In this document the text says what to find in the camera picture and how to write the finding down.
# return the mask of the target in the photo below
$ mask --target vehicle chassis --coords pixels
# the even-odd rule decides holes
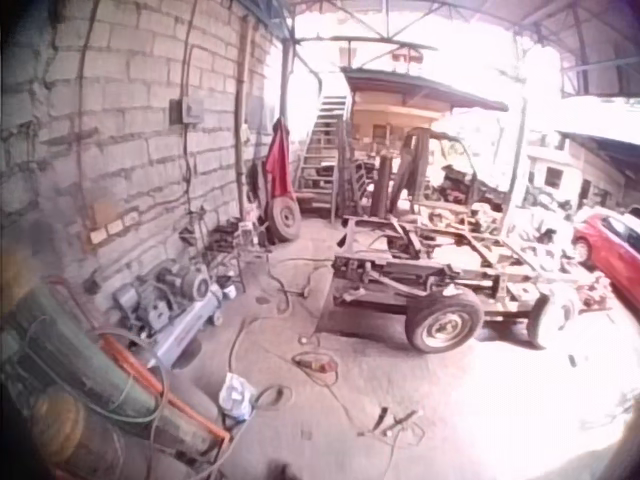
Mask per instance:
[[[578,313],[607,308],[606,279],[602,282],[570,260],[558,272],[542,271],[506,239],[393,219],[345,217],[343,226],[346,233],[338,242],[341,250],[335,254],[330,293],[336,306],[407,315],[412,299],[454,285],[477,295],[485,319],[528,319],[541,293],[552,284],[564,283],[578,293]],[[356,236],[365,231],[381,232],[379,237],[387,238],[389,253],[400,255],[389,258],[369,249],[356,249]],[[449,239],[449,244],[457,247],[470,247],[481,259],[480,268],[460,268],[432,260],[434,250],[443,246],[442,239]],[[496,256],[496,248],[503,252],[501,259]],[[520,268],[508,268],[514,263]]]

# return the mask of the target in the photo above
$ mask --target red cloth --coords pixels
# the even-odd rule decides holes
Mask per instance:
[[[273,124],[273,139],[269,146],[266,166],[271,175],[271,198],[289,196],[293,198],[293,185],[289,171],[289,129],[278,118]]]

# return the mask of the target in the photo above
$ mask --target red car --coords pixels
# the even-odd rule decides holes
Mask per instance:
[[[640,309],[640,219],[597,212],[574,227],[577,260],[602,270]]]

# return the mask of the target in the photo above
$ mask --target concrete floor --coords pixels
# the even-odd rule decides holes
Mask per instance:
[[[318,219],[305,220],[302,232],[300,240],[271,255],[274,273],[294,290],[320,265],[277,262],[330,258],[341,236],[339,228]],[[294,398],[248,423],[221,468],[232,480],[265,479],[280,462],[290,463],[304,480],[597,478],[622,423],[585,429],[584,422],[602,421],[621,392],[640,381],[637,323],[621,306],[608,315],[581,317],[553,351],[528,348],[517,326],[501,324],[488,325],[453,352],[423,356],[403,343],[398,317],[350,309],[319,322],[330,268],[314,273],[310,298],[294,297],[286,318],[276,316],[284,298],[264,274],[264,262],[252,262],[245,276],[247,293],[225,305],[222,326],[201,333],[202,353],[180,372],[217,398],[241,321],[265,317],[243,335],[234,372],[257,390],[285,384]],[[341,325],[347,333],[385,342],[326,333]],[[311,345],[300,345],[300,335],[313,335]],[[333,392],[351,419],[331,392],[286,361],[316,345],[339,362]],[[421,410],[415,422],[425,432],[417,446],[410,445],[419,440],[416,430],[403,432],[391,463],[392,448],[385,443],[391,440],[358,436],[383,406],[396,416]]]

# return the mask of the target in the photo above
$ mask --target concrete block wall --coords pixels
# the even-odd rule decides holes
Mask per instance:
[[[191,208],[204,209],[207,226],[237,215],[233,112],[247,12],[198,0],[185,48],[193,0],[101,0],[80,102],[92,2],[60,2],[57,18],[40,3],[2,52],[3,246],[27,250],[42,273],[74,283],[98,272],[94,300],[105,310],[121,283],[188,253],[177,238],[189,221],[186,161]],[[257,23],[250,55],[247,162],[266,155],[279,102],[281,45]],[[186,159],[184,127],[170,124],[181,94],[200,97],[205,109],[186,134]]]

